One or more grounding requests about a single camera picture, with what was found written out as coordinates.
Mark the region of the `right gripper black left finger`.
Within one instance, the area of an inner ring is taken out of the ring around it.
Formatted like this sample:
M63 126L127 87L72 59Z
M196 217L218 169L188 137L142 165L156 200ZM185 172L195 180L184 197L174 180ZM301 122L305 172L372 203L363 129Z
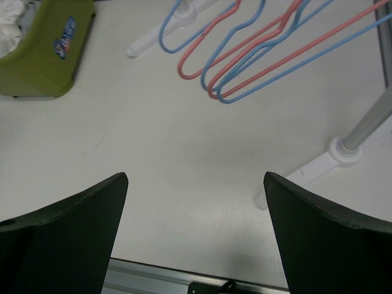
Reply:
M123 213L125 173L1 221L1 293L100 293Z

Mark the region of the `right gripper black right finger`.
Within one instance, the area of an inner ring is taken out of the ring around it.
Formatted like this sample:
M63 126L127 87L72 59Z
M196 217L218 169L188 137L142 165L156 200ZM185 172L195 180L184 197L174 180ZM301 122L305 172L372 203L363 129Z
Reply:
M277 173L263 185L290 293L391 293L391 222Z

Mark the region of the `white tank top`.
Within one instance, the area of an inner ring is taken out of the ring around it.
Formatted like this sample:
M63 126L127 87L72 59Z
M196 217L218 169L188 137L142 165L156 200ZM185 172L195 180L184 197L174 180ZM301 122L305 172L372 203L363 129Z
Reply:
M41 1L1 1L1 58L27 36L40 5Z

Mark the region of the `blue hanger of black top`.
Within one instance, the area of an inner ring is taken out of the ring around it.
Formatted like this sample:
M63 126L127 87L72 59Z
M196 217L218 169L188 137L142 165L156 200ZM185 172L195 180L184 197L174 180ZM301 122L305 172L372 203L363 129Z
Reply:
M268 51L272 50L276 45L277 42L269 42L268 45L263 46L263 45L257 45L253 50L251 50L251 52L249 54L247 54L247 56L245 57L245 59L243 61L240 62L239 65L235 66L234 69L232 69L227 76L225 76L223 78L223 80L219 83L217 89L216 89L216 97L217 100L219 100L220 102L222 102L223 104L232 104L236 101L239 101L243 98L245 98L246 96L274 83L275 81L278 81L279 79L283 78L284 76L302 68L303 66L315 61L318 58L321 58L322 56L326 55L327 53L343 46L344 44L352 41L353 39L359 37L360 35L372 30L373 28L381 25L382 23L391 20L391 14L388 13L386 14L384 17L382 18L378 18L375 22L373 22L372 24L366 26L365 28L359 30L358 32L342 39L339 42L336 42L335 44L333 44L332 46L320 51L319 53L311 56L310 58L305 59L304 61L290 67L289 69L275 75L274 77L270 78L269 80L249 89L248 91L232 98L232 99L228 99L227 97L236 93L237 91L239 91L240 89L243 89L244 87L246 87L247 85L253 83L254 81L264 77L265 75L267 75L268 73L276 70L277 68L279 68L280 66L283 66L284 64L288 63L289 61L291 61L292 59L297 58L298 56L302 55L303 53L305 53L306 51L316 47L317 45L319 45L320 43L324 42L325 40L329 39L330 37L336 35L337 33L341 32L342 30L345 30L346 28L348 28L349 26L353 25L354 23L356 23L357 21L361 20L362 18L364 18L365 16L369 15L370 13L382 8L383 6L385 6L386 4L384 2L378 2L375 5L371 6L370 8L364 10L363 12L359 13L358 15L355 15L354 17L352 17L351 19L347 20L346 22L344 22L343 24L340 24L339 26L335 27L334 29L328 31L327 33L325 33L324 35L320 36L318 39L313 40L312 42L308 43L307 45L301 47L300 49L298 49L297 51L293 52L292 54L286 56L285 58L281 59L280 61L276 62L275 64L273 64L272 66L269 66L268 68L266 68L265 70L259 72L258 74L254 75L253 77L250 77L249 79L247 79L246 81L244 81L243 83L239 84L238 86L235 86L234 88L232 88L231 90L225 92L225 93L221 93L221 90L223 88L223 86L225 86L229 81L231 81L233 79L233 77L237 76L239 73L241 73L242 71L244 71L245 69L247 69L249 66L251 66L254 62L256 62L258 59L260 59L263 55L265 55Z

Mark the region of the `blue hanger of white top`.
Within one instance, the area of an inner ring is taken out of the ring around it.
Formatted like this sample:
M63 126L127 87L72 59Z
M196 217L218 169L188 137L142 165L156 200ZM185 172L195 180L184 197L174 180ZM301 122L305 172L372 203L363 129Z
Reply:
M164 37L183 26L191 25L200 12L210 8L216 1L175 1L173 7L165 17L157 33L157 43L168 54L175 54L189 45L197 37L201 36L212 21L205 24L183 43L175 48L169 48L164 44Z

